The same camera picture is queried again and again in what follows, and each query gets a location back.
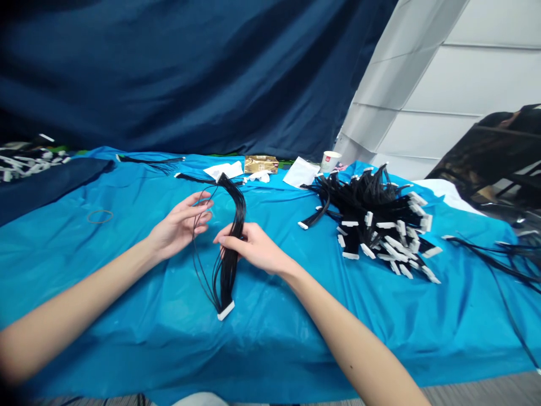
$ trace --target wire bundle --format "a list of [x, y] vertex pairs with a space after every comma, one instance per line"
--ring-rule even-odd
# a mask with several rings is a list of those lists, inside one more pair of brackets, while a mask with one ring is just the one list
[[[514, 278], [520, 280], [533, 291], [541, 294], [539, 284], [541, 284], [541, 272], [537, 266], [531, 266], [541, 258], [541, 245], [513, 245], [503, 241], [496, 241], [497, 248], [486, 248], [471, 242], [457, 238], [455, 236], [442, 236], [444, 240], [456, 242], [477, 255], [491, 269], [495, 268]], [[496, 254], [507, 258], [509, 265], [497, 260], [493, 255]]]
[[157, 169], [159, 171], [162, 171], [166, 175], [171, 174], [176, 169], [176, 163], [177, 162], [183, 162], [186, 160], [186, 157], [178, 157], [178, 158], [171, 158], [166, 159], [162, 161], [146, 161], [146, 160], [140, 160], [137, 158], [132, 158], [125, 155], [116, 155], [118, 162], [133, 162], [135, 164], [147, 164], [154, 169]]
[[[498, 246], [497, 248], [481, 247], [472, 244], [471, 242], [449, 235], [443, 236], [442, 238], [444, 240], [456, 242], [461, 246], [466, 247], [479, 258], [481, 258], [488, 266], [490, 272], [492, 273], [494, 281], [496, 282], [496, 286], [498, 287], [498, 292], [502, 298], [502, 302], [504, 304], [507, 317], [509, 318], [509, 322], [511, 323], [511, 327], [513, 328], [513, 331], [515, 332], [518, 340], [520, 341], [522, 348], [526, 352], [527, 356], [530, 358], [535, 369], [541, 375], [541, 368], [539, 367], [539, 363], [537, 362], [534, 354], [531, 352], [530, 347], [528, 347], [528, 344], [526, 343], [526, 339], [522, 335], [522, 332], [518, 328], [517, 322], [515, 321], [515, 318], [513, 317], [513, 314], [511, 312], [509, 303], [507, 302], [507, 299], [505, 298], [505, 295], [503, 293], [502, 286], [500, 285], [500, 282], [496, 277], [496, 273], [494, 272], [494, 268], [503, 271], [508, 275], [511, 275], [516, 279], [520, 280], [523, 284], [528, 286], [533, 291], [541, 293], [541, 289], [539, 289], [539, 284], [541, 284], [541, 272], [537, 266], [530, 266], [531, 262], [539, 263], [539, 260], [541, 259], [541, 239], [539, 238], [538, 232], [527, 231], [522, 235], [518, 236], [519, 240], [529, 242], [529, 244], [513, 245], [503, 241], [496, 241], [495, 244]], [[507, 257], [509, 265], [497, 260], [492, 255], [489, 255], [487, 253]], [[525, 270], [524, 272], [518, 269], [518, 263], [523, 264]]]
[[[180, 174], [175, 175], [175, 177], [178, 179], [186, 179], [192, 180], [194, 182], [211, 183], [213, 185], [216, 185], [216, 189], [212, 193], [210, 199], [212, 199], [212, 197], [218, 190], [218, 187], [223, 187], [229, 193], [235, 203], [236, 208], [235, 217], [233, 219], [233, 224], [231, 226], [231, 231], [229, 232], [229, 235], [240, 239], [242, 237], [242, 230], [244, 229], [244, 221], [246, 218], [246, 201], [244, 199], [244, 195], [238, 189], [238, 185], [243, 184], [243, 182], [232, 182], [224, 173], [220, 175], [217, 182], [214, 182], [214, 180], [206, 181], [204, 179], [193, 178], [192, 176], [187, 175], [178, 175]], [[235, 302], [233, 300], [232, 294], [235, 277], [237, 275], [238, 253], [232, 249], [221, 247], [220, 254], [217, 257], [216, 262], [214, 263], [212, 275], [209, 282], [209, 278], [207, 278], [205, 274], [205, 269], [203, 267], [203, 264], [201, 263], [201, 259], [199, 258], [195, 239], [195, 230], [198, 226], [200, 217], [201, 215], [196, 217], [193, 223], [193, 265], [196, 269], [199, 283], [205, 291], [205, 295], [210, 300], [212, 305], [216, 308], [216, 311], [218, 312], [218, 319], [222, 321], [235, 307]], [[199, 271], [201, 271], [201, 273], [203, 274], [203, 280], [205, 281], [205, 283], [203, 283], [203, 280], [201, 280], [201, 277], [199, 276]]]
[[27, 151], [0, 148], [0, 172], [2, 172], [0, 183], [27, 178], [70, 160], [66, 151], [52, 152], [46, 148]]
[[[196, 178], [194, 176], [191, 176], [191, 175], [186, 175], [184, 173], [181, 173], [181, 172], [178, 172], [177, 174], [175, 174], [175, 177], [177, 179], [185, 179], [185, 180], [191, 180], [192, 182], [197, 182], [197, 183], [206, 183], [206, 184], [211, 184], [211, 185], [215, 185], [216, 184], [216, 181], [214, 181], [214, 179], [201, 179], [201, 178]], [[235, 186], [242, 186], [245, 184], [245, 182], [243, 180], [238, 180], [236, 182], [233, 182], [231, 181]]]
[[[413, 279], [418, 273], [439, 284], [423, 260], [442, 252], [420, 237], [432, 228], [432, 216], [422, 209], [427, 202], [415, 192], [402, 196], [402, 190], [413, 185], [399, 187], [391, 182], [386, 164], [375, 173], [373, 169], [352, 176], [349, 183], [339, 180], [335, 171], [327, 178], [320, 174], [313, 185], [303, 185], [319, 196], [321, 206], [298, 225], [307, 230], [326, 214], [339, 223], [343, 257], [359, 259], [360, 247], [371, 259], [385, 261], [397, 275]], [[330, 205], [338, 211], [330, 210]]]

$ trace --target gray floor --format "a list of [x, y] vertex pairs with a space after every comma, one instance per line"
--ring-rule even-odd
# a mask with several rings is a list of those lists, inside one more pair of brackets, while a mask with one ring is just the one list
[[[541, 375], [531, 372], [463, 385], [434, 386], [424, 389], [433, 406], [539, 406], [541, 405]], [[40, 406], [60, 406], [70, 398], [40, 401]], [[70, 406], [102, 406], [103, 399], [82, 399]], [[361, 406], [360, 399], [312, 406]], [[109, 399], [107, 406], [137, 406], [135, 396]]]

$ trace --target left hand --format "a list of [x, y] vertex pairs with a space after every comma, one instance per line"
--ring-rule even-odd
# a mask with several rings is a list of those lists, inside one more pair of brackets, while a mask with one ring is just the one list
[[150, 232], [147, 242], [161, 261], [171, 258], [183, 250], [199, 234], [209, 229], [212, 213], [207, 211], [214, 205], [208, 199], [210, 193], [196, 192], [178, 203], [165, 219]]

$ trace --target hand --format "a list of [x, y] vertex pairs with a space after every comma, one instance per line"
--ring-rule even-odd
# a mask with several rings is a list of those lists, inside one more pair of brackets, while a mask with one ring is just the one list
[[209, 229], [212, 213], [207, 211], [214, 205], [208, 199], [210, 193], [196, 192], [178, 203], [165, 219], [160, 221], [146, 238], [159, 259], [171, 258], [184, 249], [197, 235]]
[[220, 243], [225, 248], [235, 250], [239, 253], [239, 258], [246, 258], [252, 265], [271, 275], [286, 272], [298, 266], [291, 257], [265, 234], [258, 224], [244, 224], [242, 230], [244, 240], [229, 235], [231, 226], [232, 224], [228, 225], [218, 233], [214, 239], [214, 244]]

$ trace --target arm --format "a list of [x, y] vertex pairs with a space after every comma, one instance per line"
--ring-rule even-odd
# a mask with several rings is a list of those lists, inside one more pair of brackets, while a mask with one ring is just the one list
[[244, 241], [229, 237], [228, 233], [226, 227], [214, 242], [237, 251], [253, 265], [287, 282], [367, 405], [430, 405], [393, 353], [257, 224], [245, 224]]
[[7, 382], [16, 385], [39, 372], [151, 268], [205, 232], [212, 201], [192, 205], [209, 197], [208, 192], [191, 195], [146, 239], [1, 331], [0, 372]]

